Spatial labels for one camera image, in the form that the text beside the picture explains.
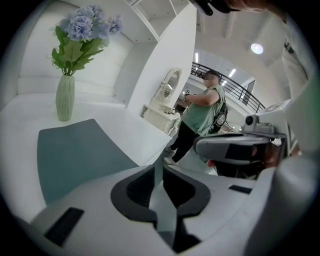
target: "teal placemat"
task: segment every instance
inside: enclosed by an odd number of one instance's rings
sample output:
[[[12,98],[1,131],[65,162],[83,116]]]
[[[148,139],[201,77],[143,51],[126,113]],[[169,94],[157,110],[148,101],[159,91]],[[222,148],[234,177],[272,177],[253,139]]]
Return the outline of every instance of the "teal placemat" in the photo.
[[[94,119],[41,130],[37,165],[47,204],[87,181],[137,167]]]

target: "backpack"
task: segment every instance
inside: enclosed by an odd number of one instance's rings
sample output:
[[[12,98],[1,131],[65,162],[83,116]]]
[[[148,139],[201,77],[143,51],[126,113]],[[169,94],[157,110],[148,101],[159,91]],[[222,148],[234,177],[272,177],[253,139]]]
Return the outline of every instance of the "backpack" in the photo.
[[[224,125],[224,123],[227,120],[227,115],[228,115],[228,106],[227,106],[226,100],[224,100],[218,114],[216,114],[212,119],[213,122],[209,128],[208,134],[216,134],[218,131],[220,131],[221,127]]]

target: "sneaker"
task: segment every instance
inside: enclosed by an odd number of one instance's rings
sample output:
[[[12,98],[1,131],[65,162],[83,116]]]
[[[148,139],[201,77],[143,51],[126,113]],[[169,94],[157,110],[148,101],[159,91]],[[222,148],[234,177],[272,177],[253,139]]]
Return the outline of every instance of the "sneaker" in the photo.
[[[174,156],[177,150],[172,150],[170,146],[164,148],[165,152],[168,152],[171,156]]]
[[[177,162],[175,162],[172,157],[164,157],[162,159],[164,161],[165,164],[169,165],[169,166],[175,166],[177,165]]]

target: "green vest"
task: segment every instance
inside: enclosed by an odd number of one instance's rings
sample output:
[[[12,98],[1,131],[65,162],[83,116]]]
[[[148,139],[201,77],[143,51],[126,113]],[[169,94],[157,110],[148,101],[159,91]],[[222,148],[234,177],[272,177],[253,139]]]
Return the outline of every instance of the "green vest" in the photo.
[[[206,89],[202,95],[210,90],[216,90],[220,99],[210,106],[200,106],[192,103],[182,114],[181,120],[195,133],[204,136],[208,133],[213,117],[218,114],[225,100],[225,91],[221,85],[214,85]]]

